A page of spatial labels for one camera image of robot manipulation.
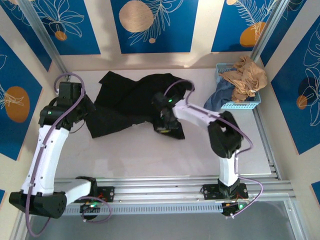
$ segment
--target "light blue plastic basket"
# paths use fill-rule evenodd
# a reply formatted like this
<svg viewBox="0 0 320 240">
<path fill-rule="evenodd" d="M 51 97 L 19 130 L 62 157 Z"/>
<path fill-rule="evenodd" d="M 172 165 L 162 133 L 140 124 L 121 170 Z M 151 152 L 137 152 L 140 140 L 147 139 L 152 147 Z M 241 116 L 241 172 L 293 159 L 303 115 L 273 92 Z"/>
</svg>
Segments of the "light blue plastic basket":
<svg viewBox="0 0 320 240">
<path fill-rule="evenodd" d="M 218 63 L 215 69 L 215 79 L 218 83 L 222 78 L 219 74 L 222 74 L 227 71 L 233 70 L 232 63 Z M 261 103 L 261 97 L 259 92 L 255 93 L 254 101 L 244 101 L 240 103 L 235 103 L 234 101 L 230 101 L 225 103 L 221 109 L 254 109 L 259 103 Z"/>
</svg>

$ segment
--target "gold circle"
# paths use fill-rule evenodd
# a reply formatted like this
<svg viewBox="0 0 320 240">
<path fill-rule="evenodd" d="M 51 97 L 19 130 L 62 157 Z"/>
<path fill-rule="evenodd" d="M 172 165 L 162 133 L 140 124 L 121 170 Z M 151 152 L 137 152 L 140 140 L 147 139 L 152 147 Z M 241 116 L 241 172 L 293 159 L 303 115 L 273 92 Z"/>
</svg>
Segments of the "gold circle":
<svg viewBox="0 0 320 240">
<path fill-rule="evenodd" d="M 14 5 L 18 5 L 17 0 L 8 0 L 10 3 Z"/>
<path fill-rule="evenodd" d="M 154 44 L 156 42 L 156 40 L 152 37 L 149 39 L 149 43 Z"/>
<path fill-rule="evenodd" d="M 27 119 L 30 110 L 28 93 L 20 86 L 12 86 L 6 91 L 5 94 L 17 99 L 23 97 L 23 99 L 19 102 L 20 104 L 9 102 L 4 106 L 6 114 L 12 121 L 20 124 L 23 123 Z"/>
<path fill-rule="evenodd" d="M 238 0 L 226 0 L 226 4 L 228 5 L 233 5 L 237 2 Z"/>
<path fill-rule="evenodd" d="M 308 105 L 307 97 L 304 95 L 298 96 L 298 98 L 296 99 L 296 105 L 301 110 L 305 109 Z"/>
<path fill-rule="evenodd" d="M 154 23 L 151 9 L 142 1 L 128 1 L 119 12 L 120 23 L 125 30 L 139 33 L 147 30 Z"/>
<path fill-rule="evenodd" d="M 266 23 L 258 22 L 253 26 L 249 26 L 246 30 L 241 33 L 240 44 L 242 47 L 250 48 L 256 45 L 258 37 L 260 36 L 262 30 L 264 29 Z"/>
<path fill-rule="evenodd" d="M 58 39 L 60 41 L 67 40 L 67 35 L 63 31 L 56 31 L 54 33 L 54 36 L 56 37 L 56 39 Z"/>
</svg>

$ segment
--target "black cloth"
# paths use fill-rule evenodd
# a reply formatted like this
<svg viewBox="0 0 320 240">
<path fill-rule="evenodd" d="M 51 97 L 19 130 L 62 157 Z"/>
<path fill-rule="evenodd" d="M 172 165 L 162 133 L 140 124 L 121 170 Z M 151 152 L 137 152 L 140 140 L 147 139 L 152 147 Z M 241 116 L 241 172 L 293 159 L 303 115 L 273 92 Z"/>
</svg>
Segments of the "black cloth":
<svg viewBox="0 0 320 240">
<path fill-rule="evenodd" d="M 100 81 L 101 89 L 94 102 L 96 111 L 86 116 L 86 125 L 92 138 L 119 132 L 132 125 L 144 122 L 154 123 L 160 118 L 160 112 L 152 105 L 152 98 L 181 78 L 170 73 L 152 74 L 139 81 L 133 81 L 109 71 Z M 189 82 L 174 85 L 167 93 L 168 97 L 183 97 L 191 90 Z M 168 136 L 184 139 L 182 129 L 178 134 Z"/>
</svg>

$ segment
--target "white work surface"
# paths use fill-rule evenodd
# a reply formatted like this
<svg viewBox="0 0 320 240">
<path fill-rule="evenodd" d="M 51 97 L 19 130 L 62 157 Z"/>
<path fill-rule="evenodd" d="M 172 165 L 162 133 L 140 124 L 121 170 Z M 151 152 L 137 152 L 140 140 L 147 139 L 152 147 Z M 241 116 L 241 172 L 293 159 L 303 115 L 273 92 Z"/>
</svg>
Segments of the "white work surface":
<svg viewBox="0 0 320 240">
<path fill-rule="evenodd" d="M 215 69 L 163 69 L 114 71 L 134 81 L 156 73 L 171 73 L 194 82 L 189 101 L 203 106 L 216 89 Z M 83 78 L 87 95 L 94 102 L 99 81 L 108 71 L 77 71 Z M 71 82 L 78 82 L 72 77 Z M 239 156 L 239 173 L 270 174 L 269 163 L 252 110 L 231 110 L 237 124 L 252 140 L 254 148 Z M 73 127 L 78 129 L 79 122 Z M 156 133 L 152 124 L 143 123 L 120 132 L 92 139 L 87 126 L 70 134 L 63 146 L 56 178 L 89 176 L 95 178 L 218 176 L 219 157 L 212 151 L 208 133 L 181 121 L 185 140 Z M 242 149 L 249 146 L 245 140 Z"/>
</svg>

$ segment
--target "tan cloth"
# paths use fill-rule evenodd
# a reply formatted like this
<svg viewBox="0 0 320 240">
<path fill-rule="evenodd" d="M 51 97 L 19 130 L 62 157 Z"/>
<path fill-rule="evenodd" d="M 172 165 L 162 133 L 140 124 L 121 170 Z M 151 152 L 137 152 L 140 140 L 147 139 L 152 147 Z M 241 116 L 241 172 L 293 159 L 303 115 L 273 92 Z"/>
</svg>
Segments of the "tan cloth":
<svg viewBox="0 0 320 240">
<path fill-rule="evenodd" d="M 220 76 L 235 85 L 232 101 L 241 103 L 248 97 L 254 97 L 255 92 L 264 88 L 267 83 L 266 72 L 251 60 L 249 56 L 241 56 L 241 61 L 233 65 L 236 71 L 226 71 Z"/>
</svg>

